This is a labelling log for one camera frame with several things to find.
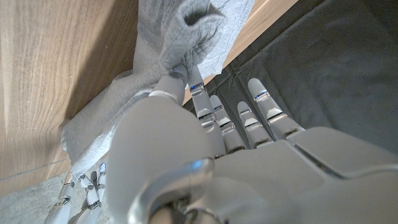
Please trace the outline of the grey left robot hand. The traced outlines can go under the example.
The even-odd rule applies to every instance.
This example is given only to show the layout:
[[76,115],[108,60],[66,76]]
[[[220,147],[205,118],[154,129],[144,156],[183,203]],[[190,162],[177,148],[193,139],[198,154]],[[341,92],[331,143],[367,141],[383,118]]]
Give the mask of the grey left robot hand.
[[241,140],[197,68],[164,75],[111,143],[111,223],[396,223],[397,156],[340,131],[303,129],[261,82]]

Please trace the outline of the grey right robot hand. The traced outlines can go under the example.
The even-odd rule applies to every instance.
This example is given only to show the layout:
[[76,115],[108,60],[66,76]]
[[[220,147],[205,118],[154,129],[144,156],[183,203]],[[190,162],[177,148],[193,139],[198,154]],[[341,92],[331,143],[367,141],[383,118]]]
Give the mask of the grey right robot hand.
[[58,195],[58,201],[49,211],[44,223],[96,223],[102,211],[104,190],[106,187],[106,163],[99,166],[99,172],[93,171],[91,177],[86,174],[79,176],[78,181],[84,188],[86,198],[83,202],[80,212],[71,217],[72,193],[75,186],[73,175],[69,172],[63,181],[62,188]]

